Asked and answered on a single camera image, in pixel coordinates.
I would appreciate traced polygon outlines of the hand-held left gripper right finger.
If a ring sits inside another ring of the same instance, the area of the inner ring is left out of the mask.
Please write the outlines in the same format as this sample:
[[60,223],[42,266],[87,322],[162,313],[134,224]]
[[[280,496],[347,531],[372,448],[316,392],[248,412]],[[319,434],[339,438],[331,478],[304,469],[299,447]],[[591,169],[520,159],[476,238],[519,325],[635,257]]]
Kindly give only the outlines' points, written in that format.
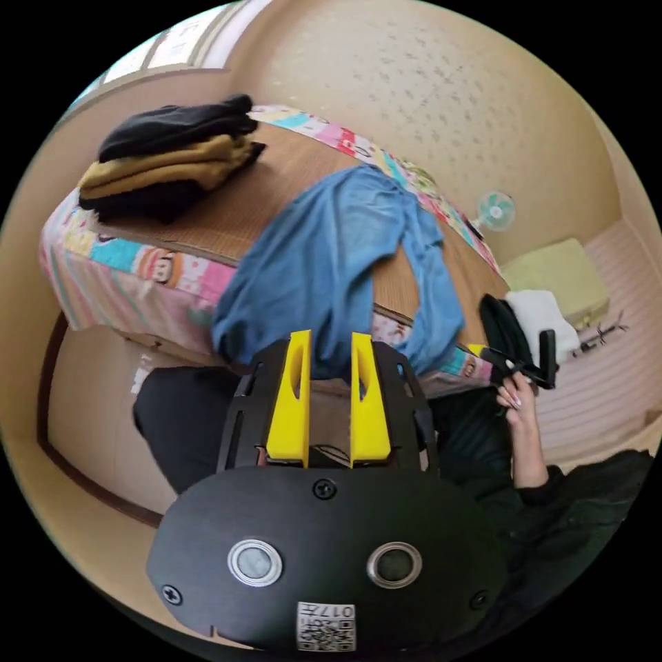
[[352,334],[350,387],[350,466],[382,463],[390,455],[390,437],[369,334]]

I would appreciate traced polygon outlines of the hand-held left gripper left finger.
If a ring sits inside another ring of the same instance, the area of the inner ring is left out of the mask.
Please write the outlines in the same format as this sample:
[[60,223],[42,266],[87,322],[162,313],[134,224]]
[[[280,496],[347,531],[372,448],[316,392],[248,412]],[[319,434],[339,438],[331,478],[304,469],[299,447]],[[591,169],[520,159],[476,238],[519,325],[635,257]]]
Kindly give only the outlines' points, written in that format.
[[312,331],[293,332],[285,353],[270,429],[269,460],[308,467]]

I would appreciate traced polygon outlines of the person's right hand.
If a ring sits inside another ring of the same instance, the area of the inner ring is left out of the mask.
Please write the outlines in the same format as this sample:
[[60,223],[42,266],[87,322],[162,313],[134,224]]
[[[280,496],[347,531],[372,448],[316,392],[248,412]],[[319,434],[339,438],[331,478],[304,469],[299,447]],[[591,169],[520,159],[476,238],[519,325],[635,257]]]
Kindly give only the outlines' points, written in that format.
[[496,390],[496,401],[505,409],[511,431],[525,435],[539,433],[536,395],[529,378],[521,371],[513,372],[503,379]]

